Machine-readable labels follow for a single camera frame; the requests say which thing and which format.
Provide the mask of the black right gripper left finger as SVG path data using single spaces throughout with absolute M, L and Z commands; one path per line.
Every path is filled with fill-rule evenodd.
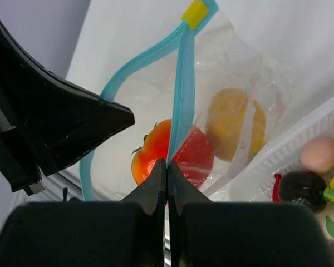
M 0 233 L 0 266 L 163 266 L 166 164 L 121 201 L 31 202 Z

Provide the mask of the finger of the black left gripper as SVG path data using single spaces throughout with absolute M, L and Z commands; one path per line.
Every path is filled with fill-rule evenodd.
M 0 20 L 0 173 L 12 191 L 40 192 L 42 176 L 72 166 L 134 122 L 128 107 L 46 70 Z

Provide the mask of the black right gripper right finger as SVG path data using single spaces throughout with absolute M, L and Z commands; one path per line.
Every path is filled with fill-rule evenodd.
M 172 266 L 333 266 L 314 216 L 296 204 L 212 202 L 166 171 Z

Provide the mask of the clear zip top bag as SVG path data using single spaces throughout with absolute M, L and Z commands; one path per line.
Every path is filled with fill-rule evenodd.
M 175 30 L 124 64 L 102 90 L 103 100 L 131 106 L 135 124 L 112 139 L 107 158 L 91 152 L 80 161 L 84 200 L 96 199 L 98 173 L 112 179 L 109 193 L 121 200 L 159 159 L 177 163 L 187 181 L 212 200 L 254 158 L 249 159 L 253 102 L 266 118 L 263 147 L 293 95 L 292 83 L 288 66 L 242 41 L 216 1 L 193 1 Z M 230 162 L 214 155 L 205 133 L 209 104 L 225 88 L 241 89 L 248 100 Z

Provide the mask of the dark purple plum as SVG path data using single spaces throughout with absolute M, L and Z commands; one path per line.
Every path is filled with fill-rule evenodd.
M 293 202 L 319 213 L 327 205 L 323 192 L 327 184 L 318 174 L 309 171 L 291 171 L 279 182 L 278 197 L 281 201 Z

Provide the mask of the yellow orange fruit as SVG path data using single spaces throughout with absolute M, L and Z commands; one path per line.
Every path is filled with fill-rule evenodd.
M 213 96 L 208 107 L 205 133 L 218 159 L 226 162 L 232 160 L 241 135 L 247 104 L 246 93 L 238 88 L 225 88 Z M 249 159 L 261 149 L 266 129 L 266 118 L 261 105 L 255 100 L 253 107 L 256 111 Z

